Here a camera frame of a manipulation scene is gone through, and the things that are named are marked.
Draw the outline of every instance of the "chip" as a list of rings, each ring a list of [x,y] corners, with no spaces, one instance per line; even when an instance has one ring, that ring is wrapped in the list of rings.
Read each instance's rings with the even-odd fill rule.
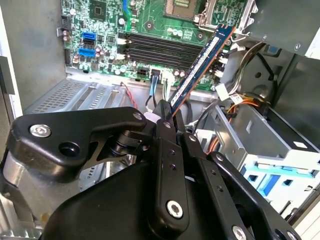
[[[193,21],[197,0],[166,0],[164,15],[176,19]]]
[[[105,21],[107,4],[103,1],[90,0],[90,18]]]

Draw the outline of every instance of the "orange wire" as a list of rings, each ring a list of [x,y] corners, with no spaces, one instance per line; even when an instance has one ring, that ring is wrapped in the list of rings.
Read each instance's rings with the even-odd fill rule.
[[[235,112],[235,109],[236,109],[236,106],[239,106],[239,105],[241,105],[241,104],[249,104],[249,105],[258,107],[258,105],[257,105],[255,102],[250,101],[250,100],[244,100],[243,102],[240,102],[239,104],[232,105],[232,106],[228,109],[228,111],[227,111],[226,113],[227,113],[227,114],[229,114],[229,113],[234,113],[234,112]],[[215,137],[215,138],[213,139],[213,141],[210,143],[210,146],[209,146],[209,148],[208,148],[208,152],[207,152],[207,153],[208,153],[208,154],[211,153],[211,152],[216,148],[216,146],[217,146],[218,143],[219,143],[219,140],[218,140],[217,137]]]

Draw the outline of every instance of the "green circuit board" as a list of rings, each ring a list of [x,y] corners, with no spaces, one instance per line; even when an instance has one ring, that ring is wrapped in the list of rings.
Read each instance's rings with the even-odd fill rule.
[[[247,0],[217,0],[212,24],[226,24],[238,27]]]
[[[136,61],[119,54],[118,36],[120,33],[135,33],[200,48],[212,34],[200,30],[192,19],[203,10],[204,4],[205,0],[61,0],[65,20],[62,24],[68,25],[70,30],[69,35],[62,35],[66,66],[84,73],[117,75],[137,81],[150,80],[148,74],[141,76],[137,73],[139,68],[157,69],[166,76],[171,75],[176,86],[181,80],[179,75],[174,76],[177,67]],[[83,32],[96,34],[92,46],[96,55],[79,54]],[[219,78],[208,72],[196,89],[211,91],[218,81]]]

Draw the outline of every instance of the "silver metal panel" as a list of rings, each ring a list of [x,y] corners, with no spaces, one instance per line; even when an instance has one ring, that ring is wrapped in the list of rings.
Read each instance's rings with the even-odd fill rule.
[[[116,108],[124,105],[126,90],[117,85],[102,85],[65,79],[25,110],[26,114]]]
[[[260,0],[246,33],[261,42],[305,55],[320,27],[318,0]]]
[[[1,0],[4,25],[22,109],[65,77],[63,43],[57,38],[57,0]]]

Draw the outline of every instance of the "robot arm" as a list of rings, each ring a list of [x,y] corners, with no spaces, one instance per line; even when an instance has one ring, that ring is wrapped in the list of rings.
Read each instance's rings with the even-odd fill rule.
[[[41,240],[300,240],[219,152],[206,155],[162,100],[154,123],[131,107],[25,115],[1,163],[1,192],[41,221]],[[87,166],[135,164],[79,192]]]

